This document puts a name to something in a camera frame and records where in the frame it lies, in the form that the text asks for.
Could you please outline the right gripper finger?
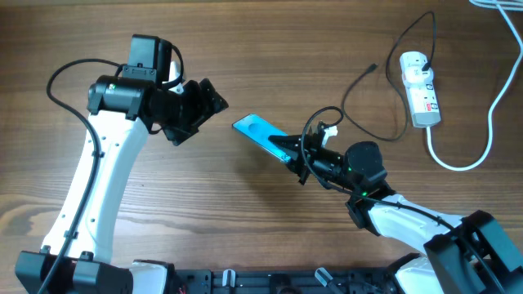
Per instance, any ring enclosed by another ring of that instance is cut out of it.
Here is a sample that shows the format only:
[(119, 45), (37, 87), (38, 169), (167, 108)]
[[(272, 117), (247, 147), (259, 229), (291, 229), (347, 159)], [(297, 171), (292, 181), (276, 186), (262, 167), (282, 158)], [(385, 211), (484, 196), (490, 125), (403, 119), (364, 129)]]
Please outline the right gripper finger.
[(309, 167), (304, 162), (296, 162), (295, 173), (298, 175), (298, 182), (301, 185), (304, 185), (306, 183), (309, 175), (311, 174)]
[(307, 149), (309, 147), (309, 140), (306, 139), (305, 142), (302, 142), (301, 135), (293, 136), (269, 136), (269, 141), (275, 145), (278, 149), (284, 151), (291, 158), (299, 158), (302, 156), (302, 149), (306, 155), (310, 154), (310, 151)]

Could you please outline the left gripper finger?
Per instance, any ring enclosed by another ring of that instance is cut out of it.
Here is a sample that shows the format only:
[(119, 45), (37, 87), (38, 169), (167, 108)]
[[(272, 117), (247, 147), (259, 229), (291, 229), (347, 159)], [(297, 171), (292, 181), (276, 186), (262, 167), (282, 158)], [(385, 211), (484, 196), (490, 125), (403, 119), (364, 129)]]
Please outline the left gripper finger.
[(203, 79), (199, 85), (203, 102), (202, 113), (204, 121), (229, 107), (227, 101), (216, 91), (208, 78)]
[(173, 145), (178, 146), (196, 134), (199, 127), (199, 123), (169, 123), (163, 124), (163, 133)]

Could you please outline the teal screen smartphone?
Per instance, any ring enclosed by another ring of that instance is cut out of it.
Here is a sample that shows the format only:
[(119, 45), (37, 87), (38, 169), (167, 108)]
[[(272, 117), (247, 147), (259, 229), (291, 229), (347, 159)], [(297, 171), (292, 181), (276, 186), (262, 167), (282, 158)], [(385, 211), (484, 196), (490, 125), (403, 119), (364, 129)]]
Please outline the teal screen smartphone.
[(287, 136), (287, 134), (260, 116), (248, 114), (234, 122), (232, 128), (252, 140), (282, 163), (288, 163), (291, 160), (290, 156), (269, 140), (270, 136)]

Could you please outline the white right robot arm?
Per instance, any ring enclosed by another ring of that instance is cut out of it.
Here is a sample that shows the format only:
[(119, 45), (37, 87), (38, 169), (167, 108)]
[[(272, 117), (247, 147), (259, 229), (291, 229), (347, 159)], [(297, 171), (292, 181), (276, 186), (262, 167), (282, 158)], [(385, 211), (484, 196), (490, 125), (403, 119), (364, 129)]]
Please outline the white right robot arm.
[(346, 208), (360, 229), (409, 245), (416, 254), (394, 273), (402, 292), (520, 293), (522, 255), (488, 212), (470, 216), (435, 212), (408, 201), (386, 181), (378, 145), (361, 141), (344, 154), (328, 150), (327, 131), (269, 137), (285, 152), (288, 168), (305, 183), (348, 194)]

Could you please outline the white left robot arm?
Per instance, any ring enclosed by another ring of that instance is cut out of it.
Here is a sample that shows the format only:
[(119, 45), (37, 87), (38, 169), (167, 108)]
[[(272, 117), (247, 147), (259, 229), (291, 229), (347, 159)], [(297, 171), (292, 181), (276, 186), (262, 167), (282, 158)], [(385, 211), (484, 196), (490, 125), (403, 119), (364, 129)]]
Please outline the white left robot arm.
[(171, 42), (136, 34), (126, 63), (87, 94), (83, 151), (63, 207), (37, 252), (15, 274), (29, 293), (185, 293), (171, 263), (111, 263), (114, 227), (128, 177), (149, 136), (180, 145), (227, 107), (209, 80), (185, 80)]

